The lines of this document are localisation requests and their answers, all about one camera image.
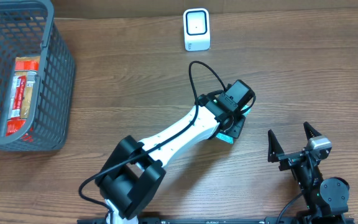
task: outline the white sensor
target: white sensor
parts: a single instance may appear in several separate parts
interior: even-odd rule
[[[209,13],[206,9],[188,9],[183,13],[183,30],[187,51],[208,50],[211,46]]]

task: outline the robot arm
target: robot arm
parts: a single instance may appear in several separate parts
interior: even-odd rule
[[[144,144],[143,150],[148,151],[158,143],[165,141],[169,137],[173,136],[178,132],[178,130],[182,130],[194,118],[195,111],[196,106],[194,106],[186,116],[184,116],[175,124],[171,125],[169,128],[152,137],[140,140],[140,142]],[[160,149],[151,152],[149,156],[154,161],[161,161],[162,167],[165,167],[171,160],[178,157],[189,147],[213,136],[218,128],[219,122],[215,120],[215,115],[212,114],[212,112],[210,112],[210,110],[208,110],[206,107],[198,106],[198,116],[194,125],[174,140],[166,143]]]
[[[318,165],[329,156],[331,141],[315,130],[309,123],[303,124],[307,145],[301,152],[285,154],[272,130],[268,132],[268,161],[279,162],[280,171],[290,169],[298,182],[308,210],[296,214],[297,223],[352,223],[346,220],[349,184],[342,178],[323,179]],[[290,220],[279,218],[280,223]]]
[[[244,114],[249,112],[252,106],[249,108],[246,106],[251,99],[253,99],[253,104],[255,93],[244,82],[237,80],[233,85],[229,85],[226,91],[218,90],[201,95],[198,98],[198,105],[161,133],[139,142],[132,136],[121,140],[101,172],[148,151],[150,153],[134,161],[134,164],[143,171],[139,177],[128,166],[122,166],[95,179],[106,204],[114,212],[112,218],[114,224],[137,224],[136,216],[152,200],[165,176],[164,167],[183,151],[218,134],[238,138],[246,120]],[[196,107],[198,107],[198,115],[194,119]],[[165,142],[184,130],[193,121],[193,125],[185,132],[161,145],[161,142]],[[105,224],[109,223],[109,220],[110,217],[100,222]]]

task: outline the gray plastic basket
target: gray plastic basket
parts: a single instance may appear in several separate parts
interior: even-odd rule
[[[47,151],[63,147],[75,77],[75,63],[53,23],[49,0],[0,1],[0,149]],[[16,57],[40,55],[29,117],[6,136]]]

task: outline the black bracket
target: black bracket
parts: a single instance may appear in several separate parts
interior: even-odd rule
[[[354,224],[353,218],[344,219],[327,217],[313,220],[312,224]],[[139,218],[140,224],[276,224],[277,217],[266,217],[264,219],[171,219],[160,220],[159,218]],[[282,217],[280,224],[306,224],[300,223],[296,217]]]
[[[143,143],[127,136],[118,143],[101,171],[143,153],[142,146]],[[134,161],[135,163],[139,163],[144,170],[140,177],[128,166],[123,166],[95,180],[101,195],[116,206],[121,218],[128,220],[149,204],[166,173],[161,161],[154,161],[150,156]]]
[[[216,121],[220,122],[218,133],[237,139],[240,136],[246,117],[243,115],[243,107],[254,98],[254,91],[243,81],[237,80],[233,85],[227,86],[227,91],[218,90],[198,98],[200,106],[205,106],[215,115]]]
[[[298,182],[308,206],[308,210],[297,213],[299,223],[327,220],[327,217],[344,219],[343,213],[348,211],[349,184],[337,177],[324,180],[318,169],[321,160],[331,152],[331,142],[309,123],[305,122],[303,127],[308,143],[301,152],[291,154],[284,153],[273,131],[269,130],[267,160],[279,162],[280,171],[290,169]]]

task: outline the black wire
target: black wire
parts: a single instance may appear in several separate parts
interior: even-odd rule
[[[221,93],[224,93],[223,90],[216,90],[216,91],[212,91],[211,93],[208,93],[207,96],[216,96],[219,95]]]
[[[173,136],[171,136],[170,138],[168,138],[167,140],[161,142],[160,144],[157,144],[156,146],[154,146],[153,148],[149,149],[148,151],[145,151],[143,152],[142,154],[139,154],[137,156],[134,156],[130,159],[127,159],[119,164],[116,164],[115,166],[112,166],[106,170],[103,170],[93,176],[91,176],[90,178],[84,180],[84,182],[82,182],[82,184],[80,185],[80,187],[78,188],[78,195],[80,195],[80,197],[86,201],[89,201],[89,202],[92,202],[92,203],[95,203],[95,204],[98,204],[98,205],[101,205],[101,206],[104,206],[105,208],[107,208],[110,213],[110,221],[111,221],[111,224],[112,224],[112,213],[113,213],[113,210],[104,202],[100,202],[98,200],[95,200],[93,198],[90,198],[90,197],[87,197],[85,196],[83,193],[82,193],[82,190],[84,189],[84,187],[90,183],[92,180],[94,179],[97,179],[99,177],[102,177],[106,174],[108,174],[109,172],[115,170],[115,169],[118,169],[128,163],[132,163],[132,162],[135,162],[137,160],[139,160],[140,158],[144,157],[144,156],[147,156],[148,154],[150,154],[151,152],[154,152],[155,150],[161,148],[162,146],[164,146],[166,143],[174,140],[175,138],[177,138],[179,135],[183,134],[185,131],[187,131],[187,129],[189,129],[196,121],[197,119],[197,116],[198,116],[198,97],[197,97],[197,92],[196,92],[196,88],[194,86],[194,82],[193,82],[193,77],[191,76],[191,66],[194,64],[194,63],[198,63],[200,65],[204,65],[206,68],[208,68],[214,75],[215,77],[219,80],[219,82],[221,83],[221,85],[223,86],[224,90],[226,91],[226,87],[224,86],[222,80],[220,79],[219,75],[216,74],[216,72],[211,68],[209,67],[207,64],[205,64],[204,62],[199,62],[199,61],[193,61],[189,64],[189,79],[190,79],[190,85],[191,85],[191,89],[193,90],[193,94],[194,94],[194,98],[195,98],[195,105],[196,105],[196,112],[195,112],[195,115],[194,115],[194,118],[190,121],[190,123],[185,127],[183,128],[181,131],[179,131],[178,133],[174,134]]]
[[[227,91],[227,89],[226,89],[226,87],[224,86],[224,84],[223,84],[221,78],[219,77],[219,75],[216,74],[216,72],[215,72],[209,65],[205,64],[204,62],[200,62],[200,61],[192,61],[192,62],[190,62],[190,64],[189,64],[189,74],[191,73],[191,72],[190,72],[190,68],[191,68],[191,66],[192,66],[194,63],[198,63],[198,64],[200,64],[200,65],[204,65],[206,68],[208,68],[209,71],[211,71],[211,72],[214,74],[214,76],[218,79],[218,81],[221,83],[221,85],[222,85],[222,87],[223,87],[223,90],[224,90],[224,91]]]
[[[246,113],[247,111],[249,111],[249,110],[252,108],[252,106],[254,105],[255,101],[256,101],[256,95],[254,94],[253,97],[252,97],[252,103],[251,103],[251,105],[249,105],[249,107],[247,107],[246,109],[240,111],[240,113],[244,114],[244,113]]]
[[[279,224],[279,223],[280,223],[281,217],[283,217],[285,211],[286,211],[296,200],[298,200],[303,194],[304,194],[303,192],[300,193],[300,194],[298,194],[295,198],[293,198],[293,199],[291,200],[291,202],[289,202],[289,203],[283,208],[283,210],[280,212],[280,214],[279,214],[279,216],[278,216],[278,218],[277,218],[276,224]]]
[[[313,188],[313,184],[314,184],[314,167],[313,167],[313,164],[311,163],[311,156],[310,156],[310,154],[308,155],[308,160],[309,160],[310,171],[311,171],[311,186],[310,186],[310,189],[312,189],[312,188]]]

